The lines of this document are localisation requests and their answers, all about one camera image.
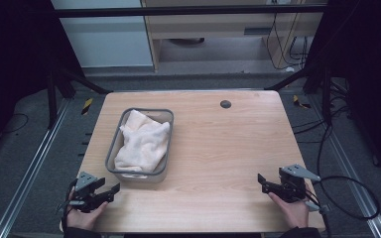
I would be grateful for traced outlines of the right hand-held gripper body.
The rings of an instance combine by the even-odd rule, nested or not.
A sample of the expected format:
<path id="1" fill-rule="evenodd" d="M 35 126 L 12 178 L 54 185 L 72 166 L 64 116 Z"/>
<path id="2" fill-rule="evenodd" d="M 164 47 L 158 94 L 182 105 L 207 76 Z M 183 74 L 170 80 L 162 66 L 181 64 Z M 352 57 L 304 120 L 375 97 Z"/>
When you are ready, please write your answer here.
<path id="1" fill-rule="evenodd" d="M 281 186 L 285 191 L 283 200 L 288 203 L 303 201 L 309 208 L 309 211 L 328 211 L 328 207 L 321 205 L 316 195 L 307 189 L 305 182 L 305 179 L 321 181 L 320 176 L 298 164 L 279 168 L 279 176 Z"/>

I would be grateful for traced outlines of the person's right hand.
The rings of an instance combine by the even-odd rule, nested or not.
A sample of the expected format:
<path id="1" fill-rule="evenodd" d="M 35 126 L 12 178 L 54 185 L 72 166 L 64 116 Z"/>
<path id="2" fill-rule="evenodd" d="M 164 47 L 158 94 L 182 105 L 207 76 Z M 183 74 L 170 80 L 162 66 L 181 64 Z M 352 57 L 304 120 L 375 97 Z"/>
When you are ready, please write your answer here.
<path id="1" fill-rule="evenodd" d="M 273 192 L 269 192 L 268 196 L 283 212 L 284 219 L 290 228 L 309 226 L 309 209 L 303 201 L 288 203 Z"/>

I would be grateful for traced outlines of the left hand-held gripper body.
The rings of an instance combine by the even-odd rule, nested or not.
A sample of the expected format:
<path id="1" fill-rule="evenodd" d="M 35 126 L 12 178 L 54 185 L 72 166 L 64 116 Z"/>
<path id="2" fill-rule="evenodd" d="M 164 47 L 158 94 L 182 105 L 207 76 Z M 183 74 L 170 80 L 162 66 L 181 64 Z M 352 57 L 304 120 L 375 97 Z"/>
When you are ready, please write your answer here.
<path id="1" fill-rule="evenodd" d="M 95 197 L 95 191 L 88 191 L 86 189 L 89 180 L 97 179 L 97 177 L 81 172 L 69 186 L 65 201 L 60 204 L 57 211 L 67 208 L 69 205 L 73 208 L 79 209 L 82 212 L 88 213 L 98 208 L 103 202 L 98 202 Z"/>

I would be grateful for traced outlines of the grey plastic bin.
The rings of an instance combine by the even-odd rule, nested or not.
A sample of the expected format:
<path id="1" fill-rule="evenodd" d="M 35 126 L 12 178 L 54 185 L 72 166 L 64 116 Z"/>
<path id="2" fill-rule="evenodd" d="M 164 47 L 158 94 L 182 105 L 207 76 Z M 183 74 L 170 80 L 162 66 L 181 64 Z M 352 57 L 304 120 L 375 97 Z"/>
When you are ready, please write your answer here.
<path id="1" fill-rule="evenodd" d="M 162 157 L 159 164 L 156 166 L 155 170 L 152 173 L 141 173 L 141 172 L 132 172 L 132 171 L 118 171 L 115 169 L 114 166 L 114 160 L 115 157 L 123 145 L 123 137 L 120 135 L 120 129 L 119 127 L 123 125 L 128 116 L 129 113 L 133 110 L 138 110 L 139 112 L 149 116 L 151 119 L 164 123 L 169 122 L 171 124 L 171 132 L 168 142 L 168 150 L 166 154 Z M 135 181 L 135 182 L 161 182 L 165 179 L 167 174 L 167 168 L 168 168 L 168 160 L 169 160 L 169 149 L 170 144 L 172 140 L 172 133 L 173 133 L 173 124 L 174 124 L 174 113 L 171 110 L 168 109 L 144 109 L 144 108 L 128 108 L 126 109 L 121 117 L 120 121 L 118 123 L 115 135 L 113 137 L 110 149 L 107 154 L 105 166 L 106 168 L 113 174 L 115 174 L 120 180 L 129 180 L 129 181 Z"/>

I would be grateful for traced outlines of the black metal stand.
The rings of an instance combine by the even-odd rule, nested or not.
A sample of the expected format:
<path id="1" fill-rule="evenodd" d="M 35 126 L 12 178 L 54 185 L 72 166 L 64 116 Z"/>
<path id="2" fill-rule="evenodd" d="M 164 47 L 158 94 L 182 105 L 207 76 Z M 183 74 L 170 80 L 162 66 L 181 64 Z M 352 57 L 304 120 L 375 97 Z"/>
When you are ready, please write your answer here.
<path id="1" fill-rule="evenodd" d="M 321 115 L 327 125 L 331 124 L 330 114 L 330 85 L 331 70 L 329 66 L 313 63 L 303 69 L 293 73 L 284 80 L 266 87 L 266 90 L 279 91 L 286 85 L 291 84 L 299 78 L 305 77 L 307 81 L 303 86 L 303 91 L 307 94 L 314 93 L 321 87 Z"/>
<path id="2" fill-rule="evenodd" d="M 103 87 L 92 83 L 84 76 L 76 74 L 70 70 L 65 68 L 52 69 L 47 76 L 49 129 L 52 129 L 56 125 L 58 119 L 56 89 L 60 91 L 63 98 L 73 98 L 75 96 L 75 89 L 70 83 L 72 80 L 82 84 L 98 94 L 110 93 L 110 90 L 104 89 Z"/>

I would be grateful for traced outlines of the white towel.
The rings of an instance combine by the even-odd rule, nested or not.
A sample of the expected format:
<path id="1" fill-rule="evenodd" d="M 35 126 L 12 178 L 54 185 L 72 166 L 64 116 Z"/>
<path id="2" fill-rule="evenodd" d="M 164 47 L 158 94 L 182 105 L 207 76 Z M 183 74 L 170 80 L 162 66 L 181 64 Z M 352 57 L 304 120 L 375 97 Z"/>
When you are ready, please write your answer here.
<path id="1" fill-rule="evenodd" d="M 171 124 L 133 109 L 119 129 L 123 145 L 115 157 L 115 169 L 152 173 L 168 150 Z"/>

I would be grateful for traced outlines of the light wooden desk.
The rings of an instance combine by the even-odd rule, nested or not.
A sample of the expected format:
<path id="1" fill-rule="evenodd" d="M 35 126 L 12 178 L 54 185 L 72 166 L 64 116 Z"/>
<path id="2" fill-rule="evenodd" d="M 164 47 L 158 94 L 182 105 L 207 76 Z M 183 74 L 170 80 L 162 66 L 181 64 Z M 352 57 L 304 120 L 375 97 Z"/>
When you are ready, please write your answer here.
<path id="1" fill-rule="evenodd" d="M 144 7 L 325 4 L 327 0 L 140 0 Z M 293 39 L 313 37 L 321 13 L 147 16 L 149 38 L 255 37 L 264 39 L 273 66 L 290 63 Z"/>

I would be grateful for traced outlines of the aluminium floor rail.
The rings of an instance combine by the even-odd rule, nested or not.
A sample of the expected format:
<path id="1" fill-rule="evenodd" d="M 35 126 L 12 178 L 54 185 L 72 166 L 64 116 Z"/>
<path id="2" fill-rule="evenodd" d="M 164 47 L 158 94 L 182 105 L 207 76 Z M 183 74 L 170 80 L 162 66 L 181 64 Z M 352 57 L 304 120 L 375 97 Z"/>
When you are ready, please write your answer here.
<path id="1" fill-rule="evenodd" d="M 372 198 L 372 193 L 365 186 L 360 185 L 361 179 L 347 157 L 337 135 L 332 131 L 332 127 L 327 123 L 324 123 L 322 127 L 325 133 L 321 140 L 324 143 L 329 143 L 339 169 L 345 177 L 350 178 L 348 186 L 359 206 L 362 216 L 368 217 L 366 222 L 373 236 L 381 238 L 381 215 L 376 202 Z"/>
<path id="2" fill-rule="evenodd" d="M 7 238 L 19 213 L 23 207 L 25 200 L 36 180 L 36 177 L 45 161 L 47 154 L 54 142 L 54 139 L 64 121 L 66 112 L 71 103 L 70 99 L 63 99 L 61 106 L 57 111 L 57 118 L 54 125 L 46 131 L 40 146 L 36 150 L 27 170 L 24 173 L 11 201 L 9 202 L 4 214 L 0 218 L 0 238 Z"/>

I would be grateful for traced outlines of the person's left hand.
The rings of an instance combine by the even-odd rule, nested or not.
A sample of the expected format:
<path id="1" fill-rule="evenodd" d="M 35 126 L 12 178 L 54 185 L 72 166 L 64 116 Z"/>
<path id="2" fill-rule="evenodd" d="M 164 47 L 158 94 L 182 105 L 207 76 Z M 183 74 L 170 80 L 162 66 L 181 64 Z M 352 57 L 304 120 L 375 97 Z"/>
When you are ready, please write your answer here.
<path id="1" fill-rule="evenodd" d="M 98 217 L 105 211 L 108 202 L 103 202 L 98 208 L 84 213 L 80 210 L 67 207 L 66 226 L 91 231 Z"/>

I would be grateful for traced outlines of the black horizontal frame bar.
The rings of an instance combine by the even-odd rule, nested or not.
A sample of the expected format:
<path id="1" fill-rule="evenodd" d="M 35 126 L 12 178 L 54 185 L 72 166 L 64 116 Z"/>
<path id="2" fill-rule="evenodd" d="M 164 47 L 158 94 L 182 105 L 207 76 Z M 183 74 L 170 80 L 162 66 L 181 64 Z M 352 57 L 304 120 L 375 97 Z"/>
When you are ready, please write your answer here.
<path id="1" fill-rule="evenodd" d="M 178 6 L 145 8 L 63 9 L 55 10 L 59 18 L 181 16 L 221 14 L 318 13 L 327 10 L 326 4 L 302 5 L 236 5 L 236 6 Z"/>

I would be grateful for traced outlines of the white cabinet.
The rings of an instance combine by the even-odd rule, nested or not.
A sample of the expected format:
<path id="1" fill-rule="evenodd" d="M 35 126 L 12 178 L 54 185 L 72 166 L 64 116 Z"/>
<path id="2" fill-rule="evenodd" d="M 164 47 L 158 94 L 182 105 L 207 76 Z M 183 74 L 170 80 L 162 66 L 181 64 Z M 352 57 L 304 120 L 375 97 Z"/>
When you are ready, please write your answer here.
<path id="1" fill-rule="evenodd" d="M 139 8 L 140 0 L 51 0 L 56 10 Z M 152 66 L 144 18 L 63 18 L 63 28 L 83 68 Z"/>

